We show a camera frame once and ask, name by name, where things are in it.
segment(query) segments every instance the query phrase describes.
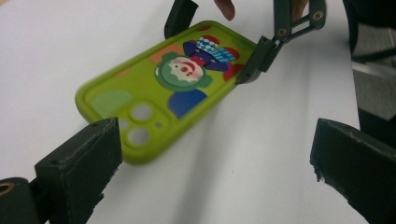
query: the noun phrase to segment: green phone case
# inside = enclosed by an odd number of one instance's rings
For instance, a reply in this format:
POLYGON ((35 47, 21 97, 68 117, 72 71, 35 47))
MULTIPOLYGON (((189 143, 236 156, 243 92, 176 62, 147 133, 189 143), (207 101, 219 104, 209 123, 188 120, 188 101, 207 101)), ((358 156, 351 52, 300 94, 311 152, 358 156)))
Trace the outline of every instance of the green phone case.
POLYGON ((151 161, 235 87, 255 46, 202 21, 85 84, 78 110, 89 122, 118 117, 123 159, 151 161))

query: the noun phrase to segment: cartoon face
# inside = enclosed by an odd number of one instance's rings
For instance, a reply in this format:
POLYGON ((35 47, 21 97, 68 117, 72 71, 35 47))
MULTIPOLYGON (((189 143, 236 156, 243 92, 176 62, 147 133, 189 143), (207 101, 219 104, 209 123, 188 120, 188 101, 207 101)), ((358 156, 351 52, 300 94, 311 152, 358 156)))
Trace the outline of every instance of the cartoon face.
POLYGON ((169 62, 168 66, 171 68, 170 74, 176 76, 179 81, 192 83, 204 75, 202 67, 189 58, 176 57, 169 62))

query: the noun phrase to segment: black object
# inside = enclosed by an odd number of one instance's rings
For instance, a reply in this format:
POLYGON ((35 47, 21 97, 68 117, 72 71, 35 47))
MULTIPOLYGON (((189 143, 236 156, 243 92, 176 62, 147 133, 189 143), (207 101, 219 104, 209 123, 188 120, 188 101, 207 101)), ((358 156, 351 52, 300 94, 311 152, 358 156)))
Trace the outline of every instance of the black object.
MULTIPOLYGON (((191 0, 175 0, 164 27, 165 38, 189 28, 198 6, 191 0)), ((250 55, 246 66, 241 71, 236 84, 256 80, 261 72, 267 72, 282 46, 292 39, 321 29, 326 21, 326 3, 324 0, 310 0, 308 15, 297 21, 291 21, 291 0, 274 0, 275 36, 270 40, 262 36, 250 55), (293 32, 305 23, 305 28, 293 32)))
POLYGON ((36 164, 31 183, 0 180, 0 223, 86 223, 121 162, 117 119, 90 124, 36 164))
POLYGON ((319 119, 311 151, 318 180, 370 223, 396 223, 396 149, 340 122, 319 119))

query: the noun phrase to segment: printed design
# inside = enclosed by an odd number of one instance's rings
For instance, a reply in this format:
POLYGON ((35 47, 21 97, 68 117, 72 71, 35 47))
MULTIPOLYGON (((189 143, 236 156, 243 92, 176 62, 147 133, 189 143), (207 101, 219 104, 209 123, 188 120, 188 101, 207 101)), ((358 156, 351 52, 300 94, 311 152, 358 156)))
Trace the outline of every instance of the printed design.
POLYGON ((231 64, 239 58, 237 50, 218 46, 219 41, 214 36, 203 35, 198 40, 183 43, 184 55, 174 51, 164 54, 162 50, 162 60, 157 64, 155 77, 162 86, 175 91, 168 107, 178 119, 207 97, 198 90, 207 88, 213 81, 207 70, 223 72, 224 81, 227 81, 242 69, 242 64, 231 64))

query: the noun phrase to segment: checkered pattern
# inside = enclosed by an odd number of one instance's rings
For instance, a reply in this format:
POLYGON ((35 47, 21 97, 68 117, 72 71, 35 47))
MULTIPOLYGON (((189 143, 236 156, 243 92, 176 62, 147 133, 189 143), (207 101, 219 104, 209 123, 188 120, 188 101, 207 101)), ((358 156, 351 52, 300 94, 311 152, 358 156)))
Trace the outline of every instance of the checkered pattern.
POLYGON ((204 37, 201 37, 198 42, 196 47, 198 49, 202 49, 208 53, 212 53, 213 51, 215 51, 215 48, 218 46, 218 44, 216 44, 213 41, 210 41, 209 39, 206 39, 204 37))
POLYGON ((211 54, 221 63, 228 63, 235 60, 235 57, 227 49, 218 49, 211 54))

